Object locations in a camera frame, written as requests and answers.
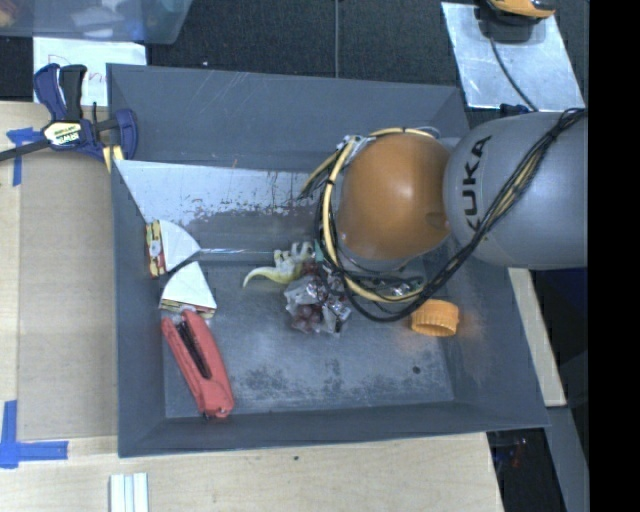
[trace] plastic wrapper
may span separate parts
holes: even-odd
[[[284,296],[287,299],[287,311],[293,317],[291,327],[305,333],[328,332],[339,334],[351,314],[343,294],[331,291],[318,274],[306,274],[287,286]]]

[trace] bottle cap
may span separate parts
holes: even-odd
[[[458,306],[439,299],[429,299],[411,314],[411,328],[427,336],[453,336],[458,328]]]

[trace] table surface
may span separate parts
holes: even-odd
[[[0,133],[0,150],[11,147]],[[20,188],[0,164],[0,400],[17,397]],[[547,406],[566,405],[531,278],[510,270]],[[69,372],[69,379],[74,379]],[[115,436],[0,470],[0,510],[105,510],[109,476],[148,474],[150,510],[503,510],[486,435],[119,459]]]

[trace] gray tray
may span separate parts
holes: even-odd
[[[339,337],[304,335],[288,325],[282,286],[256,280],[241,288],[250,262],[203,266],[219,304],[211,329],[237,406],[226,420],[197,417],[160,333],[162,281],[148,276],[145,221],[168,206],[162,215],[174,215],[167,220],[181,223],[205,247],[221,236],[220,243],[255,240],[236,235],[255,229],[256,216],[223,211],[215,200],[199,216],[186,217],[192,207],[183,199],[191,194],[189,187],[216,190],[229,172],[247,172],[262,189],[273,183],[274,169],[295,184],[344,135],[381,127],[435,126],[444,137],[459,137],[467,131],[462,102],[455,88],[414,84],[135,66],[112,66],[110,76],[112,109],[132,108],[141,127],[140,161],[123,162],[112,172],[121,456],[548,423],[508,273],[473,259],[445,290],[460,307],[461,322],[456,336],[442,339],[413,333],[407,321],[377,324],[358,314]],[[178,99],[163,111],[152,108],[159,101],[155,91],[169,89]],[[177,133],[167,128],[185,116],[199,128],[187,133],[184,125]],[[278,138],[276,126],[284,133],[296,126],[295,137]],[[207,160],[206,154],[215,157]],[[148,163],[153,160],[179,164]],[[245,171],[231,170],[232,164]],[[146,188],[139,181],[132,185],[136,169],[145,167],[158,179]],[[180,188],[165,179],[177,180],[182,189],[159,199],[161,191]],[[295,223],[276,210],[257,217],[279,226],[273,237],[279,248],[307,229],[304,211],[297,217],[299,232],[289,230]],[[271,237],[262,238],[262,248],[266,240]],[[429,258],[436,265],[454,248],[450,240]]]

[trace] red stapler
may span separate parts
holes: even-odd
[[[226,418],[235,403],[216,342],[200,315],[185,310],[181,317],[178,324],[164,317],[162,333],[196,399],[198,411],[205,417]]]

